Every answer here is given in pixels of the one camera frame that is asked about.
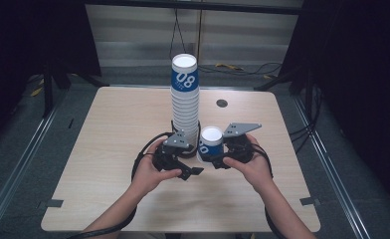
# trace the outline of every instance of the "forearm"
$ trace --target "forearm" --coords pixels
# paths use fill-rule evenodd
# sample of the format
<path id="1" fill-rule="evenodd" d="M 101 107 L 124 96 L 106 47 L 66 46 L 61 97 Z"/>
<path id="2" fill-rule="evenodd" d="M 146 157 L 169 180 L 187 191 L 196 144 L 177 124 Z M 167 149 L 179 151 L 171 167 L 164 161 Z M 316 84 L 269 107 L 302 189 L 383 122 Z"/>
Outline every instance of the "forearm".
<path id="1" fill-rule="evenodd" d="M 260 193 L 274 224 L 285 237 L 290 239 L 315 238 L 273 182 L 263 185 L 257 191 Z"/>
<path id="2" fill-rule="evenodd" d="M 117 201 L 106 210 L 96 221 L 88 226 L 84 232 L 95 231 L 99 229 L 108 228 L 125 220 L 136 205 L 143 198 L 144 193 L 129 187 Z M 102 235 L 94 238 L 116 238 L 120 231 L 114 233 Z"/>

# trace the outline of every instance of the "metal bracket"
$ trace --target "metal bracket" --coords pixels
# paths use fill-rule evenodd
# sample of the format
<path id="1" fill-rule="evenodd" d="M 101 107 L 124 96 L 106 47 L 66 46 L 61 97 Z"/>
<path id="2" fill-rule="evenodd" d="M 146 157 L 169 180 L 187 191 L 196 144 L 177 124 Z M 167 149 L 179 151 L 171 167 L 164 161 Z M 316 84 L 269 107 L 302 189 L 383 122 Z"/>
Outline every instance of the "metal bracket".
<path id="1" fill-rule="evenodd" d="M 180 147 L 180 148 L 189 148 L 189 143 L 186 141 L 185 132 L 179 130 L 170 138 L 168 138 L 164 143 L 166 146 Z"/>
<path id="2" fill-rule="evenodd" d="M 240 136 L 259 127 L 262 127 L 260 123 L 231 122 L 224 131 L 223 137 Z"/>

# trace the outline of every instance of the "metal frame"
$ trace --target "metal frame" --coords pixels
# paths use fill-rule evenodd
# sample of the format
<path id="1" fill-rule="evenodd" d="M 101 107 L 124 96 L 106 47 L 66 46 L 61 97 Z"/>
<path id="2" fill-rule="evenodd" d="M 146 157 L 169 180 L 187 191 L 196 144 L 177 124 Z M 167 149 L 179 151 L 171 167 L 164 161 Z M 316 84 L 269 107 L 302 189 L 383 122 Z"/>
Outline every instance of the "metal frame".
<path id="1" fill-rule="evenodd" d="M 28 166 L 31 164 L 31 161 L 35 153 L 37 152 L 41 142 L 43 141 L 46 132 L 49 130 L 50 125 L 52 124 L 56 112 L 59 106 L 62 104 L 62 100 L 65 95 L 66 91 L 63 91 L 63 93 L 59 96 L 59 101 L 55 104 L 53 109 L 48 112 L 45 118 L 41 120 L 27 148 L 25 149 L 24 153 L 22 154 L 21 158 L 13 169 L 11 175 L 9 176 L 8 180 L 5 182 L 2 190 L 0 191 L 0 220 L 5 213 L 7 207 L 9 206 L 9 203 L 11 202 L 16 192 L 16 189 L 21 183 Z"/>
<path id="2" fill-rule="evenodd" d="M 91 5 L 128 6 L 147 8 L 176 8 L 191 10 L 211 10 L 224 12 L 268 13 L 284 15 L 322 14 L 322 9 L 303 9 L 294 7 L 261 6 L 246 4 L 227 4 L 214 2 L 170 1 L 170 0 L 62 0 L 67 3 Z"/>
<path id="3" fill-rule="evenodd" d="M 303 121 L 303 124 L 305 126 L 308 126 L 309 120 L 306 115 L 305 107 L 300 99 L 300 96 L 293 96 L 293 100 L 300 114 L 301 120 Z M 356 209 L 356 206 L 350 198 L 349 193 L 344 187 L 344 184 L 341 181 L 337 170 L 332 164 L 332 160 L 328 155 L 328 152 L 315 129 L 310 134 L 310 140 L 316 150 L 316 153 L 319 156 L 319 159 L 322 163 L 322 167 L 324 168 L 328 176 L 331 186 L 334 189 L 335 195 L 337 196 L 338 201 L 340 202 L 341 207 L 346 214 L 347 220 L 349 221 L 350 226 L 352 227 L 353 232 L 356 235 L 356 238 L 369 239 L 370 236 L 368 234 L 368 231 L 366 230 L 365 224 L 362 221 L 359 211 Z"/>

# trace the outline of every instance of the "stacked cups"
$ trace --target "stacked cups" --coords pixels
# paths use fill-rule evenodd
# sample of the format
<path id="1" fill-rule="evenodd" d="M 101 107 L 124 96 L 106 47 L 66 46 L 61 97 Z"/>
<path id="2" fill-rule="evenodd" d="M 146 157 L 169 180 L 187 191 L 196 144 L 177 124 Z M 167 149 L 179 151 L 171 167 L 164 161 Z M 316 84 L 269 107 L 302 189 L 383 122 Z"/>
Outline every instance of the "stacked cups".
<path id="1" fill-rule="evenodd" d="M 173 104 L 173 126 L 183 130 L 195 151 L 198 141 L 199 80 L 196 58 L 180 54 L 172 60 L 170 88 Z"/>

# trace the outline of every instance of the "human hand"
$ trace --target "human hand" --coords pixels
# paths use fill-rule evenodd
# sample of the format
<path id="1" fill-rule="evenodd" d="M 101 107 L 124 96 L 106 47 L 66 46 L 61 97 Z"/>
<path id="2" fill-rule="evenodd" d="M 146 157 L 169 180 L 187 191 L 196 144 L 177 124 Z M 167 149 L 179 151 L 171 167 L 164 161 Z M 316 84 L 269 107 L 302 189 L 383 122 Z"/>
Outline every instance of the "human hand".
<path id="1" fill-rule="evenodd" d="M 148 148 L 133 176 L 132 183 L 130 183 L 129 188 L 137 190 L 142 196 L 154 190 L 161 181 L 176 177 L 182 173 L 181 169 L 158 171 L 152 164 L 152 154 L 163 142 L 164 139 L 157 140 Z"/>
<path id="2" fill-rule="evenodd" d="M 248 133 L 247 138 L 251 143 L 259 145 L 257 140 Z M 251 161 L 247 163 L 240 162 L 231 157 L 223 158 L 223 162 L 228 166 L 242 172 L 247 181 L 254 187 L 257 192 L 259 192 L 263 186 L 269 183 L 273 183 L 267 160 L 257 152 L 254 152 Z"/>

